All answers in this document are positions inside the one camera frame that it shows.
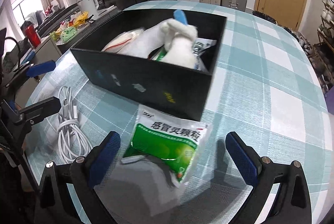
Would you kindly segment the green medicine sachet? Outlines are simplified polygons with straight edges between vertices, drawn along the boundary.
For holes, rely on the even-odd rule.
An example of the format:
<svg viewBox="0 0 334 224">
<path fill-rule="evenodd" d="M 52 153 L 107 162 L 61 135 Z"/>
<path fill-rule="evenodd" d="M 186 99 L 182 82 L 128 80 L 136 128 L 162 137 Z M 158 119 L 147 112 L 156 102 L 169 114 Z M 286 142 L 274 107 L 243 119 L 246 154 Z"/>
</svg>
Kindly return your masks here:
<svg viewBox="0 0 334 224">
<path fill-rule="evenodd" d="M 151 60 L 161 61 L 165 57 L 166 54 L 167 54 L 166 49 L 164 47 L 161 47 L 156 52 L 153 53 Z"/>
<path fill-rule="evenodd" d="M 139 105 L 133 134 L 121 163 L 156 160 L 168 167 L 172 184 L 180 187 L 188 180 L 211 132 L 211 124 Z"/>
</svg>

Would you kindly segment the cream rope coil bag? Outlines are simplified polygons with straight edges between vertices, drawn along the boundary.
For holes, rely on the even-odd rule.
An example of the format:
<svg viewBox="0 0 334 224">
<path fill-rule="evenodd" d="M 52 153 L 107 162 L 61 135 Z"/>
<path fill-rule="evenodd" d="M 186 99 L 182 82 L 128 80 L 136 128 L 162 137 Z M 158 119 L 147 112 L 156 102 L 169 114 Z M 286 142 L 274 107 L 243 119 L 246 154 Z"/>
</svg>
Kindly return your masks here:
<svg viewBox="0 0 334 224">
<path fill-rule="evenodd" d="M 118 53 L 123 47 L 135 40 L 144 32 L 143 28 L 134 29 L 119 34 L 101 50 L 102 52 Z"/>
</svg>

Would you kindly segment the white foam block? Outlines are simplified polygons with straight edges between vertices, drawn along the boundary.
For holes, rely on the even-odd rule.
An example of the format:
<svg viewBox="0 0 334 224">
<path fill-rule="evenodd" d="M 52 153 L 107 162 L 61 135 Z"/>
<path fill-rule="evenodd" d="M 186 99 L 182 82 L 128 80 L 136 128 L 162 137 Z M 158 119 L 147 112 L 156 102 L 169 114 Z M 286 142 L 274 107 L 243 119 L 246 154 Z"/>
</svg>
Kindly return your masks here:
<svg viewBox="0 0 334 224">
<path fill-rule="evenodd" d="M 148 58 L 149 54 L 162 47 L 168 32 L 167 20 L 146 29 L 130 43 L 126 44 L 118 54 L 139 58 Z"/>
</svg>

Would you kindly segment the white plush toy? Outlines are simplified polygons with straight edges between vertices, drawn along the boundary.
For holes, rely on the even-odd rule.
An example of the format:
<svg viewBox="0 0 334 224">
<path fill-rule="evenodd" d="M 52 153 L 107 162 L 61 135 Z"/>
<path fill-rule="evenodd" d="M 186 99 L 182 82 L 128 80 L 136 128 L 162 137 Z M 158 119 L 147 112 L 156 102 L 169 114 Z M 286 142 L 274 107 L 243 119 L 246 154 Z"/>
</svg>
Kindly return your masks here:
<svg viewBox="0 0 334 224">
<path fill-rule="evenodd" d="M 173 18 L 160 24 L 160 30 L 164 33 L 166 51 L 160 62 L 195 69 L 197 59 L 193 45 L 197 39 L 197 28 L 188 24 L 184 11 L 175 10 Z"/>
</svg>

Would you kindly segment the grey side cabinet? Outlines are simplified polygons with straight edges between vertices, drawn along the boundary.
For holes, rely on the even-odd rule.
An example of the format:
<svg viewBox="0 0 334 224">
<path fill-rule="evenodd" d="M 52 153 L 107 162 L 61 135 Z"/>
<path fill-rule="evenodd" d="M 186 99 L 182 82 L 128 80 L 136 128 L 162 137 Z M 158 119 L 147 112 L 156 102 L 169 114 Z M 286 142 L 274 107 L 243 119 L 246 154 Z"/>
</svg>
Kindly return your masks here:
<svg viewBox="0 0 334 224">
<path fill-rule="evenodd" d="M 65 38 L 59 38 L 58 41 L 54 41 L 50 35 L 42 38 L 41 44 L 36 49 L 30 49 L 27 51 L 22 58 L 22 62 L 40 64 L 49 60 L 57 61 L 80 39 L 93 31 L 93 29 L 101 25 L 103 22 L 109 20 L 109 18 L 113 17 L 118 12 L 119 9 L 115 5 L 107 9 L 103 9 L 100 11 L 97 19 L 91 19 L 86 23 L 79 25 L 76 28 L 76 31 L 71 30 L 70 32 L 67 32 Z M 30 95 L 33 93 L 34 89 L 43 77 L 44 74 L 41 74 L 38 78 L 26 81 L 25 84 L 23 84 L 16 92 L 15 103 L 19 107 L 22 108 L 26 105 Z"/>
</svg>

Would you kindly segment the red thermos bottle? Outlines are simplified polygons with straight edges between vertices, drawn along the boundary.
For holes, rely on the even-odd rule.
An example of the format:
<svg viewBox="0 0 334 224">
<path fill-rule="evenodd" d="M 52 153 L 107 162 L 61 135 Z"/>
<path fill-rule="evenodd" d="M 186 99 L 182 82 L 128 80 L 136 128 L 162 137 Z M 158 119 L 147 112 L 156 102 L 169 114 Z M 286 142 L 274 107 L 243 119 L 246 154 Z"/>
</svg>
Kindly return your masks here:
<svg viewBox="0 0 334 224">
<path fill-rule="evenodd" d="M 41 39 L 38 33 L 35 31 L 33 25 L 29 25 L 28 27 L 26 27 L 25 35 L 34 48 L 37 48 L 41 44 Z"/>
</svg>

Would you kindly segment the yellow snack bag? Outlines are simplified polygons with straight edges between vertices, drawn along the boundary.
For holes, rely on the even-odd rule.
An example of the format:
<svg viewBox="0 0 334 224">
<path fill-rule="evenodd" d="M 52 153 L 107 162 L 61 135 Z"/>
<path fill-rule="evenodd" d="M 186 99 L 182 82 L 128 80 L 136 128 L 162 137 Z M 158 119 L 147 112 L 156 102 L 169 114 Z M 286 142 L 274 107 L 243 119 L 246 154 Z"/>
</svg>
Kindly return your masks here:
<svg viewBox="0 0 334 224">
<path fill-rule="evenodd" d="M 74 18 L 70 26 L 78 27 L 82 24 L 85 24 L 88 20 L 88 12 L 83 12 L 78 17 Z"/>
</svg>

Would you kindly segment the teal checkered tablecloth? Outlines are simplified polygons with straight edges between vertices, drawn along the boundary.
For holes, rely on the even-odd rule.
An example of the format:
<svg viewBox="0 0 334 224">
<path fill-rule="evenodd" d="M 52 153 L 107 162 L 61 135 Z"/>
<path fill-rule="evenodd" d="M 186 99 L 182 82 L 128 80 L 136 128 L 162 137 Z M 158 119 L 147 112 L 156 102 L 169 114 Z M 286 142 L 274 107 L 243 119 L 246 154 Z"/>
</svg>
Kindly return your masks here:
<svg viewBox="0 0 334 224">
<path fill-rule="evenodd" d="M 320 223 L 333 205 L 333 132 L 319 81 L 301 46 L 283 28 L 248 13 L 222 6 L 185 1 L 148 1 L 129 9 L 185 9 L 227 17 L 217 68 L 202 121 L 213 131 L 196 170 L 167 211 L 150 216 L 153 199 L 134 196 L 108 201 L 113 181 L 97 187 L 119 223 L 228 223 L 247 198 L 245 185 L 224 140 L 235 131 L 260 156 L 290 164 L 298 160 L 309 187 L 312 223 Z M 36 87 L 28 104 L 57 96 L 70 86 L 78 103 L 80 125 L 95 146 L 110 130 L 122 138 L 120 153 L 130 141 L 138 104 L 94 86 L 70 51 Z M 54 132 L 57 115 L 35 126 L 26 155 L 39 182 L 45 164 L 61 161 Z"/>
</svg>

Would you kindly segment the white electric kettle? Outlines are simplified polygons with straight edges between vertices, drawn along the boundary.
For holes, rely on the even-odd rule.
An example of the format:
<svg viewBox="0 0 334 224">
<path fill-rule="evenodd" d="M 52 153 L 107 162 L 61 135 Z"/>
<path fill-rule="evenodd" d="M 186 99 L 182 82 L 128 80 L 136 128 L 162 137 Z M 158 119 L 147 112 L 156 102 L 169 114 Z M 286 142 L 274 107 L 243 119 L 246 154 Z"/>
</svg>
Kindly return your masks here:
<svg viewBox="0 0 334 224">
<path fill-rule="evenodd" d="M 77 2 L 80 11 L 87 12 L 89 17 L 92 17 L 93 20 L 97 20 L 99 17 L 98 8 L 99 2 L 98 0 L 79 0 Z"/>
</svg>

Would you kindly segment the black cardboard box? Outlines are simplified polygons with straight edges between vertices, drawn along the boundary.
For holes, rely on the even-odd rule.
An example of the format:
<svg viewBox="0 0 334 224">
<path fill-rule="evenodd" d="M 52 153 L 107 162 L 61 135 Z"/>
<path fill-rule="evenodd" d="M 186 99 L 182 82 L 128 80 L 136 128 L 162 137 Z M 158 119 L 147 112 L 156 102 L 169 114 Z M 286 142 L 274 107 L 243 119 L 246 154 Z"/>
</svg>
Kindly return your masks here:
<svg viewBox="0 0 334 224">
<path fill-rule="evenodd" d="M 185 15 L 188 23 L 198 29 L 200 38 L 216 42 L 204 52 L 206 72 L 102 50 L 123 32 L 149 29 L 171 18 L 171 9 L 123 10 L 78 41 L 70 50 L 93 84 L 170 115 L 199 121 L 209 93 L 227 18 L 189 10 Z"/>
</svg>

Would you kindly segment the wooden shoe rack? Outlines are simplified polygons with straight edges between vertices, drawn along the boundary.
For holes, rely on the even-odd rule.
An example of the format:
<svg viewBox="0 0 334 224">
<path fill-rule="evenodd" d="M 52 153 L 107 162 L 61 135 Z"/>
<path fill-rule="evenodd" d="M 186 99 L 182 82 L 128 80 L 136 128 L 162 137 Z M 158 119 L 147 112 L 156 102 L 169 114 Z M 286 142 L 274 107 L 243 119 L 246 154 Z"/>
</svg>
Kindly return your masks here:
<svg viewBox="0 0 334 224">
<path fill-rule="evenodd" d="M 321 0 L 324 9 L 317 28 L 318 43 L 312 46 L 315 53 L 311 63 L 323 94 L 333 88 L 333 0 Z"/>
</svg>

